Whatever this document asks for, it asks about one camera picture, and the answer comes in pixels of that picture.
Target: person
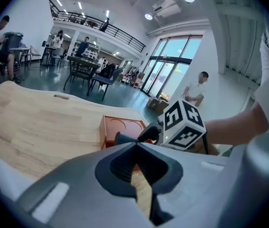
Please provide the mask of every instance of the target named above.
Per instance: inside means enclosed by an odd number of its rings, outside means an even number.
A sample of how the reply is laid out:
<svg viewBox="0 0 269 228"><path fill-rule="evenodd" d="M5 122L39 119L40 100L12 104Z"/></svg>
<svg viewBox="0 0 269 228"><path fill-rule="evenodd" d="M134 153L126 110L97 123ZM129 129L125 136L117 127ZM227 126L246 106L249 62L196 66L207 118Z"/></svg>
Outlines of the person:
<svg viewBox="0 0 269 228"><path fill-rule="evenodd" d="M58 35L52 39L53 47L54 48L60 48L61 45L62 45L62 43L63 43L63 41L64 41L64 38L63 38L63 30L60 30L58 32Z"/></svg>
<svg viewBox="0 0 269 228"><path fill-rule="evenodd" d="M269 15L265 16L261 37L261 86L255 92L256 102L250 110L236 116L205 122L207 141L214 144L246 144L269 130Z"/></svg>
<svg viewBox="0 0 269 228"><path fill-rule="evenodd" d="M0 21L0 30L4 29L6 25L8 24L10 18L8 15L4 16ZM0 38L0 45L4 43L7 39L6 38ZM15 83L19 83L20 79L14 75L13 72L13 66L14 66L14 54L11 54L9 52L0 50L0 62L8 64L8 70L9 70L9 76L8 80L14 81Z"/></svg>
<svg viewBox="0 0 269 228"><path fill-rule="evenodd" d="M195 106L199 106L201 101L203 100L203 90L204 83L209 78L209 74L205 71L199 73L198 81L195 83L190 83L185 87L184 93L182 96L185 97L185 100L192 103Z"/></svg>
<svg viewBox="0 0 269 228"><path fill-rule="evenodd" d="M100 31L105 32L105 30L107 29L108 25L109 25L109 18L106 19L106 22L102 26L102 28L100 28Z"/></svg>
<svg viewBox="0 0 269 228"><path fill-rule="evenodd" d="M86 36L85 41L81 42L81 44L79 44L78 49L77 49L77 53L76 53L76 57L82 57L82 54L85 53L89 47L89 37Z"/></svg>

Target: railing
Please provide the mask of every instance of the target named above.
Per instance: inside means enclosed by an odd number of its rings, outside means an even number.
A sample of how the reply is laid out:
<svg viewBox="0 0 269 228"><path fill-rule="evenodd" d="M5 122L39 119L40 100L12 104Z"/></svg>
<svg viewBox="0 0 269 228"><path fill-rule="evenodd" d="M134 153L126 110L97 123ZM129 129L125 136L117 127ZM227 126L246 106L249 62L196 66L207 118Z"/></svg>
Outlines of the railing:
<svg viewBox="0 0 269 228"><path fill-rule="evenodd" d="M50 0L49 2L53 20L76 23L83 26L89 26L94 29L101 29L105 25L104 21L93 18L91 16L83 16L82 14L73 12L67 12L68 14L66 14L64 11L59 11L58 8ZM120 41L128 44L139 52L142 52L145 47L142 42L138 41L136 38L132 37L131 35L127 34L126 32L120 30L119 28L111 24L108 25L104 33L119 39Z"/></svg>

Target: floor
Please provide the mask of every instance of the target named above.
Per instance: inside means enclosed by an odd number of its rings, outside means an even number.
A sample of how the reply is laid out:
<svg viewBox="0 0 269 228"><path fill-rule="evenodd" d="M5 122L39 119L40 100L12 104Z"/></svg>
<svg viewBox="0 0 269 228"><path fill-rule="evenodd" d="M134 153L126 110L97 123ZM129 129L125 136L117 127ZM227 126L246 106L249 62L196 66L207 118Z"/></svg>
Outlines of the floor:
<svg viewBox="0 0 269 228"><path fill-rule="evenodd" d="M129 85L115 81L113 85L108 87L104 100L102 97L104 94L105 86L98 88L96 83L93 91L89 96L87 94L87 81L84 82L81 79L75 79L73 83L68 82L66 89L63 90L64 83L69 76L69 67L61 66L61 69L55 67L40 67L38 62L32 63L30 70L26 72L26 79L19 85L37 90L58 91L66 94L75 95L79 98L102 104L117 107L127 107L138 110L142 116L151 123L156 120L158 113L146 106L148 97L140 90L134 89Z"/></svg>

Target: white table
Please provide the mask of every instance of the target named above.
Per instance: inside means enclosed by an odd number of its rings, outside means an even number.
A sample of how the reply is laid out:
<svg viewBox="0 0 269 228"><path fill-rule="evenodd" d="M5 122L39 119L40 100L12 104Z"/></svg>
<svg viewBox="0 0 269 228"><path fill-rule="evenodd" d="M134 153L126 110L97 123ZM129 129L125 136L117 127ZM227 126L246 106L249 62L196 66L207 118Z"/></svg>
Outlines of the white table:
<svg viewBox="0 0 269 228"><path fill-rule="evenodd" d="M25 80L25 65L27 65L27 68L28 68L28 52L29 52L30 48L20 47L20 48L10 48L9 50L14 52L14 54L16 56L17 63L20 67L21 67L21 59L23 56L25 56L24 70L23 70L23 80Z"/></svg>

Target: dining table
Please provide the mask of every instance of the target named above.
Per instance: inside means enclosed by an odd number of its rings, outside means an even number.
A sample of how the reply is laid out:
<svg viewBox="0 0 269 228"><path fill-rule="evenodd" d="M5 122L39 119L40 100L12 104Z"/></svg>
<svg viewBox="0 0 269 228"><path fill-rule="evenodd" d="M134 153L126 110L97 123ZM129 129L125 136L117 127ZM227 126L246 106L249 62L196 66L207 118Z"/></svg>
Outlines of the dining table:
<svg viewBox="0 0 269 228"><path fill-rule="evenodd" d="M65 82L64 89L68 80L70 79L71 81L72 76L74 76L74 78L80 77L88 81L88 91L87 91L88 96L90 89L90 80L92 80L92 77L94 76L96 71L101 67L101 65L92 60L76 56L68 56L67 60L69 61L70 75Z"/></svg>
<svg viewBox="0 0 269 228"><path fill-rule="evenodd" d="M30 51L30 48L27 48L27 47L10 48L9 51L14 53L14 56L20 68L21 68L22 59L24 57L23 80L25 80L26 67L28 68L29 66L28 52Z"/></svg>
<svg viewBox="0 0 269 228"><path fill-rule="evenodd" d="M41 66L47 66L47 67L50 66L50 59L51 59L51 55L52 55L53 50L56 50L56 48L51 47L51 46L50 47L45 47L43 56L42 56L41 61L40 61ZM45 56L47 56L46 57L46 63L43 64L43 60L44 60Z"/></svg>

